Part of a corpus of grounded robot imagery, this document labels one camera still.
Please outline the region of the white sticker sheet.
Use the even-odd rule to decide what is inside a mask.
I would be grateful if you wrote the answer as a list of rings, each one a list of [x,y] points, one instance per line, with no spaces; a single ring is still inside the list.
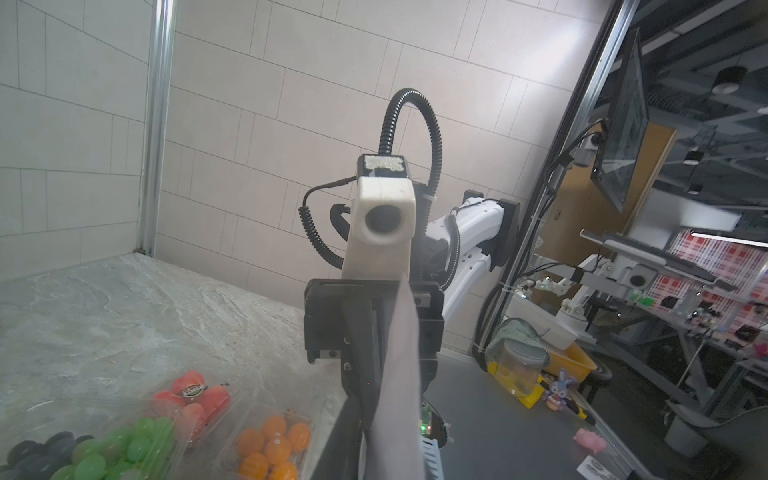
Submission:
[[[399,282],[378,406],[369,430],[367,479],[424,479],[419,318],[409,282]]]

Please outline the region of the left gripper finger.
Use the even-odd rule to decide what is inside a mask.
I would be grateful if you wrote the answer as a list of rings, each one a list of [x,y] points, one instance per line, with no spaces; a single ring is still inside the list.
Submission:
[[[365,428],[359,402],[347,398],[326,445],[310,476],[311,480],[357,480]]]

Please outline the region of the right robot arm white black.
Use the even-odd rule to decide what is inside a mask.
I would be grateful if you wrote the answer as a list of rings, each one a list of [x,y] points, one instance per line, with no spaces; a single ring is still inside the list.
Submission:
[[[415,181],[408,161],[394,151],[406,106],[419,111],[429,134],[431,164],[425,182]],[[307,358],[340,359],[342,386],[364,419],[374,417],[379,403],[399,289],[407,287],[412,294],[417,371],[429,382],[445,322],[476,282],[507,263],[516,242],[519,207],[514,202],[467,191],[460,205],[431,218],[442,163],[441,130],[431,104],[421,92],[404,88],[387,106],[377,152],[358,158],[350,177],[356,199],[330,209],[346,253],[336,254],[325,243],[307,203],[298,210],[315,251],[341,274],[306,287]]]

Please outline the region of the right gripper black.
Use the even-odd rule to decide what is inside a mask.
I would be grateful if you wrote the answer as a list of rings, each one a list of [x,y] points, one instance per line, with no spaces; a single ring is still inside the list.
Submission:
[[[338,360],[341,384],[362,414],[376,412],[389,327],[399,283],[395,280],[313,279],[305,289],[307,360]],[[437,373],[444,293],[437,283],[410,284],[419,318],[421,390]]]

